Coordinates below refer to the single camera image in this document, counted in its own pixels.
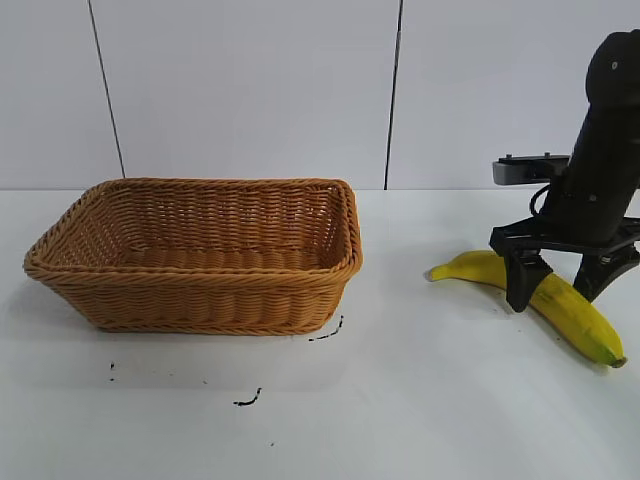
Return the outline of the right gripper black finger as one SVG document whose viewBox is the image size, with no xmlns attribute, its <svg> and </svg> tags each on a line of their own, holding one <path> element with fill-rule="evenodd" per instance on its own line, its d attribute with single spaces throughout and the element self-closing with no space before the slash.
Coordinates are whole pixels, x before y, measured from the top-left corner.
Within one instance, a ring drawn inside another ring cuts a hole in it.
<svg viewBox="0 0 640 480">
<path fill-rule="evenodd" d="M 592 302 L 613 281 L 638 265 L 639 252 L 633 244 L 607 254 L 583 255 L 573 287 Z"/>
<path fill-rule="evenodd" d="M 526 309 L 535 290 L 551 273 L 551 267 L 539 250 L 513 249 L 504 251 L 506 299 L 515 312 Z"/>
</svg>

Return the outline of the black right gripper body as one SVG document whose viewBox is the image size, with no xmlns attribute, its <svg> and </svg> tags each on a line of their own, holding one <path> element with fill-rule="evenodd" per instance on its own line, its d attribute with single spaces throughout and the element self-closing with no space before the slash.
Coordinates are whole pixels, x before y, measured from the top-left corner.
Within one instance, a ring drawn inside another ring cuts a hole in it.
<svg viewBox="0 0 640 480">
<path fill-rule="evenodd" d="M 493 229 L 490 245 L 594 253 L 614 249 L 639 186 L 639 108 L 591 106 L 570 156 L 512 156 L 493 163 L 498 185 L 542 183 L 530 216 Z"/>
</svg>

